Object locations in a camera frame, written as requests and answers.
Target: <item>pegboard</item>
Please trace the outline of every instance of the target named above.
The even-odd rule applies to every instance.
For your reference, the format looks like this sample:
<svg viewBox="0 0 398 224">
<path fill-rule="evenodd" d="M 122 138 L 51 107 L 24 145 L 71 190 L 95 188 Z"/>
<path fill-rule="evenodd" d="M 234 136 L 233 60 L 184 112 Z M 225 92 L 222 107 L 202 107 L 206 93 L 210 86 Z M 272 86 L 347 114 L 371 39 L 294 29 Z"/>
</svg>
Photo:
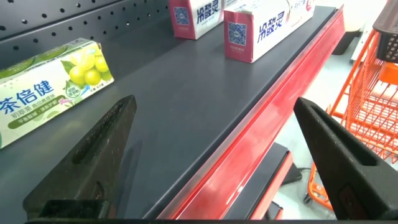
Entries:
<svg viewBox="0 0 398 224">
<path fill-rule="evenodd" d="M 79 37 L 104 42 L 168 14 L 167 0 L 0 0 L 0 69 Z"/>
</svg>

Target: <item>cart wheel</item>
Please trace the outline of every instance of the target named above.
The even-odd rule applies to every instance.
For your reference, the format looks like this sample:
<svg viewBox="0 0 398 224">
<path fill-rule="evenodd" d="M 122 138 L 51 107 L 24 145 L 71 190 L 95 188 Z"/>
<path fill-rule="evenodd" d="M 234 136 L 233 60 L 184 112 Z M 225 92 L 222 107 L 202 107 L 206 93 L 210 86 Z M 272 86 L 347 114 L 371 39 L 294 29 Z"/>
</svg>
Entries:
<svg viewBox="0 0 398 224">
<path fill-rule="evenodd" d="M 304 204 L 308 204 L 308 203 L 310 203 L 312 201 L 312 198 L 310 197 L 310 195 L 308 194 L 308 193 L 306 193 L 305 194 L 305 197 L 304 197 L 304 200 L 303 200 L 303 203 Z"/>
</svg>

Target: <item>red shelf edge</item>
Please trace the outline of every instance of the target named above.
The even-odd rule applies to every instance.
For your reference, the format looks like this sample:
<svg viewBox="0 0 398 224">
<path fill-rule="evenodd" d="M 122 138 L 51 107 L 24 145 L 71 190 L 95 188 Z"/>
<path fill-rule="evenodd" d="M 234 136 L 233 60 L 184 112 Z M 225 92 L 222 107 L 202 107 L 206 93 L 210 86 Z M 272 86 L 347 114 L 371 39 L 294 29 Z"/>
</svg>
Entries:
<svg viewBox="0 0 398 224">
<path fill-rule="evenodd" d="M 224 217 L 291 115 L 295 100 L 305 93 L 345 33 L 342 12 L 335 13 L 263 96 L 262 106 L 209 172 L 196 186 L 185 189 L 183 200 L 162 218 Z"/>
<path fill-rule="evenodd" d="M 289 172 L 289 169 L 292 167 L 292 164 L 293 156 L 292 153 L 289 152 L 285 158 L 285 161 L 279 168 L 278 173 L 275 175 L 270 186 L 266 190 L 263 198 L 260 200 L 257 208 L 251 215 L 250 220 L 262 220 L 264 218 L 269 206 L 272 203 L 272 199 L 274 198 L 276 192 L 279 190 L 279 187 L 284 181 L 287 173 Z"/>
<path fill-rule="evenodd" d="M 284 215 L 284 209 L 281 208 L 281 209 L 279 210 L 279 212 L 278 212 L 278 215 L 276 215 L 275 220 L 281 220 L 282 217 L 283 217 L 283 215 Z"/>
</svg>

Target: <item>orange metal wire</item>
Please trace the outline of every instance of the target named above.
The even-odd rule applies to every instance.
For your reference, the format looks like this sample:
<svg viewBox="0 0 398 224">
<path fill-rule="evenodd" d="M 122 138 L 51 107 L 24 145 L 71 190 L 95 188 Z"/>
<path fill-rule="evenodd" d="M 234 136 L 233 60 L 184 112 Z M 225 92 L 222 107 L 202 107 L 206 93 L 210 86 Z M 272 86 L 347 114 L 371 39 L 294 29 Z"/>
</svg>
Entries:
<svg viewBox="0 0 398 224">
<path fill-rule="evenodd" d="M 398 161 L 398 86 L 395 86 L 397 84 L 395 81 L 398 76 L 398 65 L 387 65 L 386 62 L 376 58 L 378 40 L 379 33 L 373 30 L 335 104 L 326 111 L 340 120 L 349 132 L 378 156 L 396 163 Z M 347 103 L 346 109 L 344 112 L 337 112 L 343 99 L 344 103 Z M 316 174 L 316 167 L 313 164 L 308 181 L 308 194 L 314 201 L 333 210 L 322 184 L 315 182 Z"/>
</svg>

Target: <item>grape illustration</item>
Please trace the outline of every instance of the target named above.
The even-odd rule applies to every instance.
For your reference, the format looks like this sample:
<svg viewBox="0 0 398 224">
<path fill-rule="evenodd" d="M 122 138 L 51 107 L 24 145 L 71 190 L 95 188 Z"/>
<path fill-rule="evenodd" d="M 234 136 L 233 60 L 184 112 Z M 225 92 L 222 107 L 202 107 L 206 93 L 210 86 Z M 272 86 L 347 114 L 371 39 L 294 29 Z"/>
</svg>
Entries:
<svg viewBox="0 0 398 224">
<path fill-rule="evenodd" d="M 109 81 L 109 80 L 111 80 L 111 79 L 112 79 L 111 72 L 110 72 L 110 71 L 107 71 L 107 72 L 101 73 L 101 78 L 102 78 L 102 80 L 104 80 L 104 81 Z"/>
<path fill-rule="evenodd" d="M 96 57 L 95 58 L 95 67 L 100 72 L 109 71 L 108 65 L 106 64 L 104 57 Z"/>
<path fill-rule="evenodd" d="M 95 55 L 90 50 L 80 50 L 70 56 L 70 61 L 76 66 L 87 71 L 95 65 Z"/>
<path fill-rule="evenodd" d="M 79 66 L 75 66 L 70 70 L 69 77 L 77 85 L 83 85 L 86 83 L 85 71 Z"/>
<path fill-rule="evenodd" d="M 101 81 L 101 74 L 96 69 L 90 69 L 85 73 L 85 80 L 89 85 L 98 85 Z"/>
</svg>

